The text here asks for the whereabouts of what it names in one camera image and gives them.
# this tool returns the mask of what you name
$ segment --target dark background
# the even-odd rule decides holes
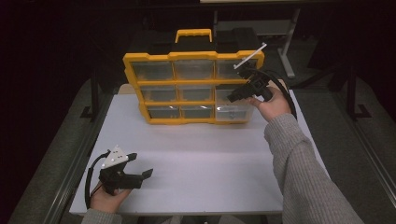
[[[211,28],[213,8],[178,7],[197,2],[0,3],[1,223],[8,221],[80,86],[92,74],[104,91],[127,82],[121,59],[137,30]],[[293,5],[218,9],[224,21],[288,19]],[[349,53],[350,64],[396,120],[394,24],[390,4],[304,5],[294,38],[319,39],[311,67],[325,69]]]

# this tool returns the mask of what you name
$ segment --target person's right hand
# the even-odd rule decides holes
[[[114,195],[110,195],[106,193],[105,187],[100,181],[96,187],[99,189],[91,197],[91,208],[106,213],[117,213],[121,203],[132,191],[131,189],[124,189],[119,192],[116,189]]]
[[[268,89],[270,89],[273,94],[273,97],[268,102],[263,102],[253,97],[247,98],[247,101],[251,105],[256,106],[262,114],[262,117],[268,122],[279,115],[286,113],[290,114],[291,111],[288,101],[283,96],[282,91],[273,87],[269,87]]]

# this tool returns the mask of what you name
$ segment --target white rod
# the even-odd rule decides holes
[[[247,62],[249,59],[251,59],[251,57],[253,57],[255,54],[257,54],[260,50],[262,50],[263,48],[265,48],[267,46],[267,44],[265,44],[264,42],[262,42],[262,46],[257,49],[256,51],[254,51],[252,54],[250,54],[249,56],[247,56],[244,60],[242,60],[242,62],[240,62],[239,64],[234,64],[233,65],[233,69],[237,69],[239,66],[241,66],[243,63]]]

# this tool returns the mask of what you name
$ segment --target white table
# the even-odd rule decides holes
[[[88,167],[107,149],[119,145],[137,153],[124,172],[152,177],[134,189],[120,207],[134,216],[273,214],[282,211],[282,195],[273,173],[273,156],[263,138],[267,124],[254,110],[247,124],[149,125],[134,94],[114,96]],[[312,140],[300,107],[299,124]],[[314,144],[319,163],[324,167]],[[96,186],[101,161],[92,176]],[[70,213],[83,215],[86,172]]]

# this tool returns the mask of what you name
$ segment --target gray sweater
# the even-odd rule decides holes
[[[274,155],[274,174],[283,194],[284,224],[363,223],[327,177],[293,115],[272,119],[264,137]],[[115,224],[121,218],[89,209],[82,223]]]

